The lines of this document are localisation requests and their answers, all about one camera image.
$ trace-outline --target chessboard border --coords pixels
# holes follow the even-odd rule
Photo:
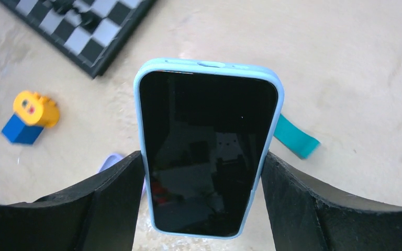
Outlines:
[[[135,9],[133,14],[130,16],[130,21],[126,23],[123,27],[121,27],[117,37],[118,39],[112,41],[110,45],[107,47],[104,52],[104,56],[99,59],[93,66],[88,66],[84,64],[75,54],[70,52],[63,45],[58,44],[55,40],[50,37],[44,30],[42,30],[39,26],[34,24],[33,22],[29,22],[27,18],[16,10],[16,6],[12,5],[11,0],[0,0],[0,3],[11,13],[17,16],[21,21],[23,21],[26,25],[36,31],[37,34],[41,35],[44,39],[46,39],[51,45],[56,47],[64,56],[66,56],[69,60],[75,63],[78,67],[80,67],[83,71],[85,71],[91,78],[96,78],[97,76],[102,76],[108,69],[108,67],[113,63],[116,56],[122,50],[124,45],[127,43],[127,40],[134,33],[139,24],[144,20],[146,15],[149,13],[152,6],[155,4],[157,0],[143,0],[138,7]]]

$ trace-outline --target teal strip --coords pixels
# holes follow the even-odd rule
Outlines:
[[[309,157],[309,155],[320,145],[318,140],[298,129],[283,115],[280,115],[280,119],[276,124],[275,133],[273,135],[289,148],[289,150],[302,159]]]

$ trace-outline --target yellow toy figure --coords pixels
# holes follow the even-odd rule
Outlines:
[[[13,111],[28,126],[51,128],[59,120],[59,109],[53,100],[27,90],[16,96]]]
[[[51,128],[59,121],[56,102],[27,90],[18,94],[13,111],[2,129],[2,134],[12,143],[32,145],[44,128]]]

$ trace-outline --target yellow toy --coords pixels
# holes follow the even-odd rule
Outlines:
[[[59,121],[56,102],[27,90],[16,96],[13,111],[27,126],[51,128]]]

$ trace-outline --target blue cube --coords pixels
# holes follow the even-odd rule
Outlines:
[[[2,134],[12,143],[32,145],[44,127],[26,125],[16,114],[2,129]]]

